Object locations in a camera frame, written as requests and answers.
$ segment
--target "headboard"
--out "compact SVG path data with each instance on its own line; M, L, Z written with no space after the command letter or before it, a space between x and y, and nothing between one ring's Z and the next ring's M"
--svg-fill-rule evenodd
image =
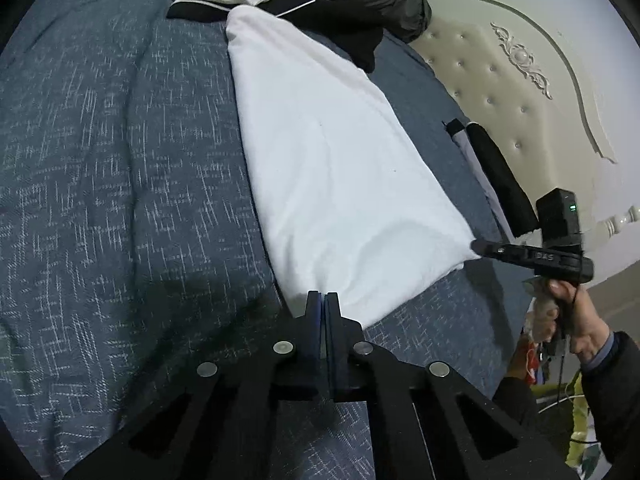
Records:
M601 159L616 155L588 72L561 32L518 2L428 0L433 19L412 47L469 119L485 127L532 204L576 193L583 230Z

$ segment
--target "black jacket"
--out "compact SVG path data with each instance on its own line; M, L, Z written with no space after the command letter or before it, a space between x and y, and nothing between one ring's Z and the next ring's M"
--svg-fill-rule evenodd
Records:
M613 464L605 478L640 478L640 349L626 333L616 332L605 360L583 374L582 388L602 451Z

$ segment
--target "dark jacket sleeve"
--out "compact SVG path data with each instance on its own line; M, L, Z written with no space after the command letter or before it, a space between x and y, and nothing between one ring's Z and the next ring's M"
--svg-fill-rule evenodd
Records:
M500 381L494 403L523 428L534 429L538 418L536 397L522 379L505 377Z
M582 387L593 413L596 436L606 459L616 459L640 442L640 349L624 332L616 332L614 345L603 362L584 372Z

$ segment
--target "hand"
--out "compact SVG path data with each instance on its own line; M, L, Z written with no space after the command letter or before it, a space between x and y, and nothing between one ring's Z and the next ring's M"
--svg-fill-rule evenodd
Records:
M574 294L576 294L573 285L567 282L549 280L546 286L554 298L563 300L566 304L572 304ZM607 342L610 329L604 320L598 316L589 294L582 287L578 288L573 310L574 329L571 334L571 352L578 356L580 362L588 363ZM558 307L555 306L547 314L545 326L542 328L542 335L545 340L551 339L556 332L555 319L558 317Z

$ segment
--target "blue bedspread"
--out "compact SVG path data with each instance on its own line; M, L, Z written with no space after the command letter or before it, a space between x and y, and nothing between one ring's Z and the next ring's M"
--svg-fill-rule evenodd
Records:
M37 0L0 56L0 416L44 478L282 315L223 24L166 20L169 2ZM372 79L474 231L497 239L431 70L385 37ZM491 394L528 276L471 262L367 336ZM273 478L373 478L365 413L283 406Z

